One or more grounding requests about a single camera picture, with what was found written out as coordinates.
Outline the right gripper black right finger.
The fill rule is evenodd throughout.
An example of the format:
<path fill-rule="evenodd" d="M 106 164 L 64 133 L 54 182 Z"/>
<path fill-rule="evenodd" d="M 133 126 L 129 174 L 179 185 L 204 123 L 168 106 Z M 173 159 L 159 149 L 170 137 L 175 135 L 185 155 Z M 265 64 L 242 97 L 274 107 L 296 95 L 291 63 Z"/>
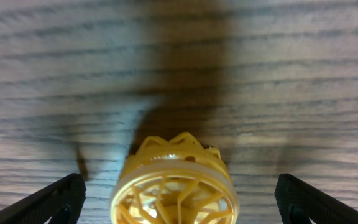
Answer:
<path fill-rule="evenodd" d="M 275 199 L 284 224 L 358 224 L 358 211 L 291 174 L 281 174 Z"/>

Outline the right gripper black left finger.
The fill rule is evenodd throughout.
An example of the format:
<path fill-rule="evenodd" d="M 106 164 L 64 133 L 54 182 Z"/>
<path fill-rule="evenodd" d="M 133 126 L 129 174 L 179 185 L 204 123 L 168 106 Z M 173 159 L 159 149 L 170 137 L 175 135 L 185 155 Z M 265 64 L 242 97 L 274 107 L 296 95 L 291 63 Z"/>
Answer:
<path fill-rule="evenodd" d="M 86 198 L 85 181 L 72 173 L 0 211 L 0 224 L 76 224 Z"/>

